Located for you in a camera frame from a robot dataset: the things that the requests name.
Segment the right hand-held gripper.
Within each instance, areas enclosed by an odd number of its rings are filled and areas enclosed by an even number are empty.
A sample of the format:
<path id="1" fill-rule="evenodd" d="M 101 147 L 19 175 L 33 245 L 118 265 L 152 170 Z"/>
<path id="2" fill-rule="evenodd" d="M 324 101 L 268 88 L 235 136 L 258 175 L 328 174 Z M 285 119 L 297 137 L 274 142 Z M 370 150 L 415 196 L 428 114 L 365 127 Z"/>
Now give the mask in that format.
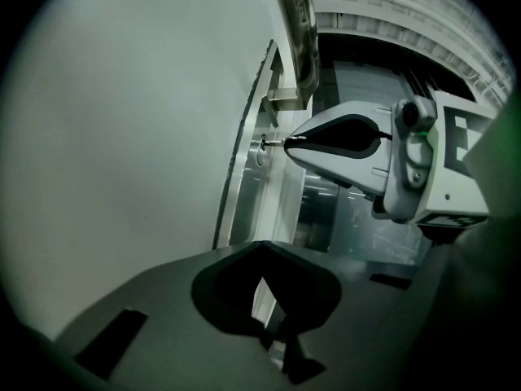
<path id="1" fill-rule="evenodd" d="M 496 118 L 495 109 L 444 91 L 400 100 L 392 121 L 388 106 L 349 101 L 307 120 L 283 147 L 299 166 L 375 195 L 373 217 L 448 243 L 490 214 L 463 161 Z M 363 152 L 308 142 L 366 138 L 376 140 Z"/>

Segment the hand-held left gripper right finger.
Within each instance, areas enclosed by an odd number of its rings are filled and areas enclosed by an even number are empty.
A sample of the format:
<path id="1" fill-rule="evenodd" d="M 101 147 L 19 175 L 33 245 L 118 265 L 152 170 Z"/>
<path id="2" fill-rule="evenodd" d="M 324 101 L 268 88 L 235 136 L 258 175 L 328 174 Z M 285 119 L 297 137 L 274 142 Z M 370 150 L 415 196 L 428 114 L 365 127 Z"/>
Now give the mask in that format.
<path id="1" fill-rule="evenodd" d="M 263 390 L 376 390 L 405 386 L 448 260 L 420 266 L 356 261 L 264 241 L 262 279 L 275 298 L 262 335 Z"/>

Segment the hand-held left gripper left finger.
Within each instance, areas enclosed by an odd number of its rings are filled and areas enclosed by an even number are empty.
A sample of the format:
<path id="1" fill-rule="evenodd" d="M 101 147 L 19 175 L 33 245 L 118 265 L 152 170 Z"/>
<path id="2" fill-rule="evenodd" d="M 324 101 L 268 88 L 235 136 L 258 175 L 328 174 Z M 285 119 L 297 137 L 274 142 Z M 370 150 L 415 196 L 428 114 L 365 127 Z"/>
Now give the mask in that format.
<path id="1" fill-rule="evenodd" d="M 213 326 L 192 299 L 199 272 L 252 246 L 145 270 L 77 315 L 55 343 L 109 389 L 291 389 L 258 337 Z"/>

